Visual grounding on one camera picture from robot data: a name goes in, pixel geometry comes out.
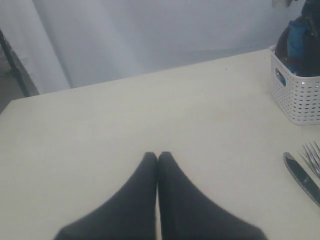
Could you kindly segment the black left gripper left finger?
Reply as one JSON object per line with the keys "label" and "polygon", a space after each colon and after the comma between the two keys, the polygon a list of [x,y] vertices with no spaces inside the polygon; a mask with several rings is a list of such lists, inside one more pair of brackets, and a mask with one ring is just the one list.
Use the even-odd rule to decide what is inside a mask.
{"label": "black left gripper left finger", "polygon": [[120,190],[94,211],[63,227],[55,239],[156,239],[157,163],[157,156],[146,152]]}

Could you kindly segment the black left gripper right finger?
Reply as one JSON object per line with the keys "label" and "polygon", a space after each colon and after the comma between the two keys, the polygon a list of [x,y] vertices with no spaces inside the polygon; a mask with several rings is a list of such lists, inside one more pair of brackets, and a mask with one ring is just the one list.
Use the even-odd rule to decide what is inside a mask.
{"label": "black left gripper right finger", "polygon": [[265,240],[263,231],[205,196],[184,174],[173,155],[157,163],[158,204],[164,240]]}

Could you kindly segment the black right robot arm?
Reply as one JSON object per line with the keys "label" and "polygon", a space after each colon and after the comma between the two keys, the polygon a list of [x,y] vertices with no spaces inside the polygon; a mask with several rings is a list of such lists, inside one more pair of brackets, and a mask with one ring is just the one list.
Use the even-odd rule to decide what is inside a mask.
{"label": "black right robot arm", "polygon": [[301,15],[289,22],[287,63],[300,77],[320,75],[320,2],[307,0]]}

